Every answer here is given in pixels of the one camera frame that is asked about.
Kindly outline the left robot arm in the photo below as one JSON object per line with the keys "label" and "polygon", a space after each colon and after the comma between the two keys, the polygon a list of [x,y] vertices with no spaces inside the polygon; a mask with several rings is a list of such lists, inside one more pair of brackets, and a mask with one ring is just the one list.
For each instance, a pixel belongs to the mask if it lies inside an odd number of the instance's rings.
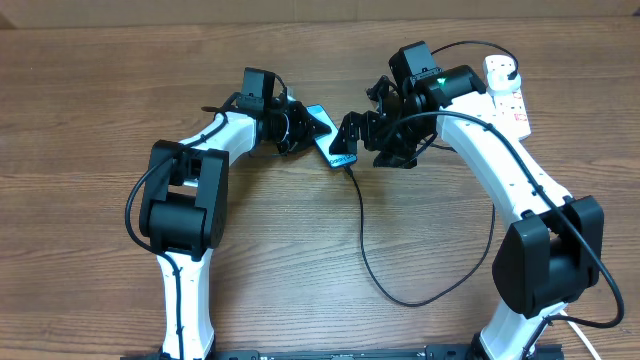
{"label": "left robot arm", "polygon": [[207,106],[212,122],[179,142],[159,140],[124,215],[131,239],[162,272],[166,332],[157,359],[211,359],[210,266],[225,229],[230,166],[261,142],[288,155],[330,133],[273,72],[246,68],[240,91]]}

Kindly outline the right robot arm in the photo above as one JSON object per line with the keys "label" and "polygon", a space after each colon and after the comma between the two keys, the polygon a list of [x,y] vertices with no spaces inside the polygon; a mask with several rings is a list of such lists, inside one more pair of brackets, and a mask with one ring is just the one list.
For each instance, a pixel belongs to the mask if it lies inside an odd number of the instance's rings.
{"label": "right robot arm", "polygon": [[347,114],[322,149],[347,157],[364,147],[378,167],[410,169],[434,141],[447,143],[504,223],[492,266],[500,300],[470,344],[429,345],[426,357],[559,359],[559,347],[538,340],[602,274],[603,210],[592,197],[573,197],[524,148],[531,129],[511,52],[496,47],[481,72],[443,69],[434,56],[423,42],[399,49],[390,75],[367,92],[376,109]]}

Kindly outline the blue screen Galaxy smartphone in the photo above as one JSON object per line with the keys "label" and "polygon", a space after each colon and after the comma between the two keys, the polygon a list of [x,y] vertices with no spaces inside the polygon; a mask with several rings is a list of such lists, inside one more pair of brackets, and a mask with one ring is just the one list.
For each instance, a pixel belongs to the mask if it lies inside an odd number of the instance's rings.
{"label": "blue screen Galaxy smartphone", "polygon": [[338,129],[333,123],[332,119],[329,117],[329,114],[326,112],[326,110],[319,104],[308,106],[307,110],[310,115],[315,117],[323,124],[328,125],[331,129],[331,132],[329,134],[321,135],[315,139],[316,147],[323,155],[329,167],[332,169],[337,169],[340,167],[355,164],[357,161],[356,155],[330,153],[330,146],[338,135]]}

